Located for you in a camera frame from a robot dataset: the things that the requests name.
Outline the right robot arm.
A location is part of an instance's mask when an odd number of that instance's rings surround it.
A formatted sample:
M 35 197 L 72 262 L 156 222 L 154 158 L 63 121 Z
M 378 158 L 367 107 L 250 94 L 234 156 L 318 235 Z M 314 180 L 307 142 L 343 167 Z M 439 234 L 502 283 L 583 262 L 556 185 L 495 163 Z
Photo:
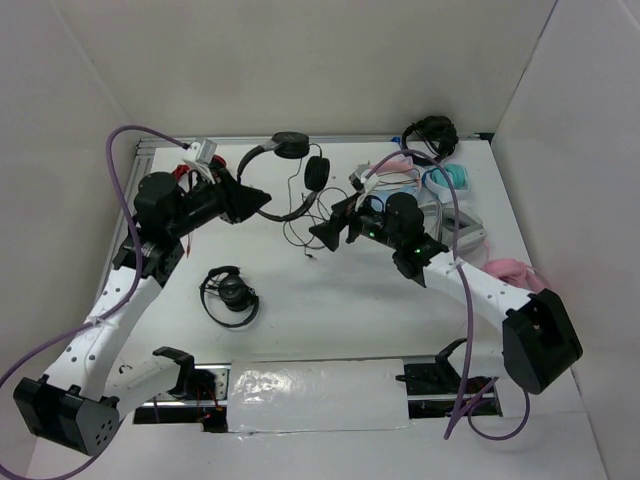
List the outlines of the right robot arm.
M 367 238 L 392 249 L 397 270 L 471 306 L 502 339 L 501 370 L 526 392 L 539 395 L 583 355 L 583 348 L 561 298 L 505 283 L 463 262 L 424 228 L 424 213 L 406 193 L 391 195 L 383 208 L 349 197 L 333 205 L 330 218 L 309 229 L 330 251 Z

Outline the black headphones at back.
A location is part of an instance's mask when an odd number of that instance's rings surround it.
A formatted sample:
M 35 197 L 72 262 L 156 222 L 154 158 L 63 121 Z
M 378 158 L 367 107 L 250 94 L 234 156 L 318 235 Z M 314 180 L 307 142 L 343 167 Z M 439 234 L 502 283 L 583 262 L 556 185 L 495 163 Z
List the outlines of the black headphones at back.
M 459 142 L 454 123 L 444 115 L 430 115 L 411 123 L 400 137 L 402 149 L 408 149 L 408 140 L 413 134 L 424 143 L 437 163 L 450 157 Z

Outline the small black folded headphones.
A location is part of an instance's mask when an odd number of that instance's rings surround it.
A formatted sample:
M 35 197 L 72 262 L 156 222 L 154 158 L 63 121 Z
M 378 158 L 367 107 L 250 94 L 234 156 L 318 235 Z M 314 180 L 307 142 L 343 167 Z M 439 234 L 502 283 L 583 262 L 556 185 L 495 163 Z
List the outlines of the small black folded headphones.
M 199 286 L 199 298 L 206 314 L 217 325 L 229 330 L 248 327 L 257 317 L 260 310 L 260 297 L 241 278 L 240 273 L 241 271 L 238 267 L 231 265 L 213 268 L 207 273 Z M 205 299 L 207 294 L 215 294 L 231 312 L 241 313 L 247 309 L 250 312 L 241 322 L 234 324 L 223 322 L 209 310 Z

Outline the pink blue cat-ear headphones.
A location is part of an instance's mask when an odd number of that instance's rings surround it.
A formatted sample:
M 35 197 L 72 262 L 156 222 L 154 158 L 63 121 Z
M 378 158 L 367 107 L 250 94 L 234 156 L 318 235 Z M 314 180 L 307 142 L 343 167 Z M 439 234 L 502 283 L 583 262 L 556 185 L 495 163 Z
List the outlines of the pink blue cat-ear headphones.
M 408 156 L 388 160 L 376 172 L 379 183 L 370 197 L 382 205 L 394 194 L 406 193 L 418 198 L 422 189 L 421 171 Z

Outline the black wired headphones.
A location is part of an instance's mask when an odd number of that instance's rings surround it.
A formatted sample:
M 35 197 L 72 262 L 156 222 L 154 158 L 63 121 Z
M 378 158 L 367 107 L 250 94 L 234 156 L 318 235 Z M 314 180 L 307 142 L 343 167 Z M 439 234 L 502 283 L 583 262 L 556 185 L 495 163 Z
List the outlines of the black wired headphones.
M 251 148 L 240 160 L 236 169 L 236 179 L 244 186 L 248 167 L 265 155 L 279 160 L 293 162 L 295 169 L 286 179 L 287 210 L 271 213 L 261 208 L 258 215 L 281 227 L 284 240 L 292 247 L 300 249 L 308 260 L 315 260 L 315 252 L 326 250 L 311 233 L 304 238 L 295 223 L 307 220 L 310 226 L 329 220 L 329 207 L 322 200 L 326 193 L 340 194 L 347 198 L 347 192 L 331 184 L 331 162 L 324 154 L 322 146 L 312 142 L 307 134 L 295 131 L 280 131 L 257 146 Z

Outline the grey white headphones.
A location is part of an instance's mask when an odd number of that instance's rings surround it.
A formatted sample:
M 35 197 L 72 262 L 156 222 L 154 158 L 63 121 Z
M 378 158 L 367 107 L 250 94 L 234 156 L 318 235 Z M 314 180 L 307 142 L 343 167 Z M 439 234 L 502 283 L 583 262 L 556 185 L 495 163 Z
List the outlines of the grey white headphones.
M 425 231 L 435 240 L 451 248 L 454 240 L 455 211 L 439 201 L 431 201 L 420 206 L 424 214 Z M 487 232 L 483 222 L 463 210 L 459 214 L 457 249 L 459 253 L 468 253 L 481 246 Z

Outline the red black headphones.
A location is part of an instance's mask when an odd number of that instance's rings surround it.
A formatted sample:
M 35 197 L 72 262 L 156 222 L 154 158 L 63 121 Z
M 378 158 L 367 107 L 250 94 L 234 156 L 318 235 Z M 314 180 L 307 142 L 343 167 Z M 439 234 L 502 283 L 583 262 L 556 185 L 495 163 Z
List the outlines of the red black headphones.
M 179 164 L 172 172 L 172 175 L 180 180 L 188 173 L 195 172 L 200 178 L 210 184 L 215 182 L 212 168 L 215 164 L 219 164 L 223 167 L 226 166 L 226 161 L 219 155 L 214 155 L 211 161 L 206 164 L 201 161 L 190 160 L 186 157 L 182 158 L 182 163 Z

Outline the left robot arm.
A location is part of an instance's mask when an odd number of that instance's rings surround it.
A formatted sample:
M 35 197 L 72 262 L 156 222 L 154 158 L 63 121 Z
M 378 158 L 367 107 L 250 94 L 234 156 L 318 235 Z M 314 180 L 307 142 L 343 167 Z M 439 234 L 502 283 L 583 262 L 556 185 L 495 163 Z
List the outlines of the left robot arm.
M 30 432 L 81 454 L 101 454 L 130 412 L 152 397 L 196 390 L 192 355 L 159 347 L 121 374 L 112 369 L 138 320 L 184 255 L 182 238 L 215 218 L 237 224 L 270 202 L 221 167 L 186 191 L 155 172 L 139 183 L 134 231 L 121 244 L 103 293 L 64 352 L 37 379 L 23 378 L 13 398 Z

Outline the teal white headphones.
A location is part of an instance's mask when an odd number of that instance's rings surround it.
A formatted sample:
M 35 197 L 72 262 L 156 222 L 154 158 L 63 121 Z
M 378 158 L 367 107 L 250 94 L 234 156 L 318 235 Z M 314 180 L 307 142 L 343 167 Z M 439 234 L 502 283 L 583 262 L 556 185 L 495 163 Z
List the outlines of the teal white headphones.
M 422 184 L 442 204 L 453 202 L 453 196 L 465 200 L 470 195 L 470 181 L 466 168 L 460 164 L 434 167 L 422 175 Z

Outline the glossy white tape sheet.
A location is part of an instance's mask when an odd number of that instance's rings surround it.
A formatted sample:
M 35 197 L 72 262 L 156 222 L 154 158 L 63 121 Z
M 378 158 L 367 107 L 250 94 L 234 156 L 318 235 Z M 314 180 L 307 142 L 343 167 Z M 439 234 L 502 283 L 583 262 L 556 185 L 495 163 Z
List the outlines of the glossy white tape sheet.
M 399 359 L 235 363 L 227 396 L 234 433 L 385 431 L 409 426 Z

